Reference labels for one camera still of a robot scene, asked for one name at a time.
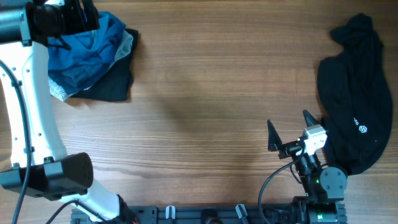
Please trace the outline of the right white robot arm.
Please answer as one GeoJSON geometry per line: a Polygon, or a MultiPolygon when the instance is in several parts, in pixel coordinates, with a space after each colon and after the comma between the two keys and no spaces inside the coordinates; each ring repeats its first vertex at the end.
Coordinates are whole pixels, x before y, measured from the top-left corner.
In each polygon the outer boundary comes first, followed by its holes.
{"type": "Polygon", "coordinates": [[[258,196],[259,216],[263,223],[346,223],[345,198],[348,175],[338,165],[321,164],[316,151],[324,148],[324,127],[307,110],[303,110],[307,127],[297,140],[283,143],[271,120],[267,121],[268,150],[280,159],[292,161],[273,172],[263,183],[258,196]],[[290,169],[302,185],[305,195],[296,196],[284,205],[263,205],[262,196],[270,181],[290,169]]]}

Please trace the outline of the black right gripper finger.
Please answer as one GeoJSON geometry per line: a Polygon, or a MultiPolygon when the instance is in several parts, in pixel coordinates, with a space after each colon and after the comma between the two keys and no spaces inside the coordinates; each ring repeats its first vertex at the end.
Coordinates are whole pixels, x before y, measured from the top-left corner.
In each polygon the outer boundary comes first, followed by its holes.
{"type": "Polygon", "coordinates": [[[303,110],[303,117],[307,127],[319,125],[320,122],[315,119],[307,110],[303,110]]]}
{"type": "Polygon", "coordinates": [[[268,128],[268,151],[274,152],[279,151],[282,147],[282,141],[279,137],[274,125],[271,120],[267,120],[268,128]]]}

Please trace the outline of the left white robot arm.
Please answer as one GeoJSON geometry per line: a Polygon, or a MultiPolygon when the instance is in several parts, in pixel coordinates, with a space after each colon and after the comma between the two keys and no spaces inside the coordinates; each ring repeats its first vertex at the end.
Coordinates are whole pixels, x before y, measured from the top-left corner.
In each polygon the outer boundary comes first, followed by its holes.
{"type": "Polygon", "coordinates": [[[3,1],[1,83],[12,134],[12,167],[1,186],[74,205],[98,223],[124,223],[130,211],[94,178],[88,154],[69,155],[55,122],[48,81],[48,40],[99,28],[92,1],[3,1]]]}

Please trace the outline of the blue polo shirt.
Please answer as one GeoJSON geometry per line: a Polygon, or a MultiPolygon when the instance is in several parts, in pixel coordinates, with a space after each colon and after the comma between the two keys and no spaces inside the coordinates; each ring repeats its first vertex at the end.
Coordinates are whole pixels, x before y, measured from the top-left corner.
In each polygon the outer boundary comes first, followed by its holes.
{"type": "Polygon", "coordinates": [[[50,39],[50,92],[67,98],[94,85],[115,61],[125,28],[110,12],[100,12],[99,29],[50,39]]]}

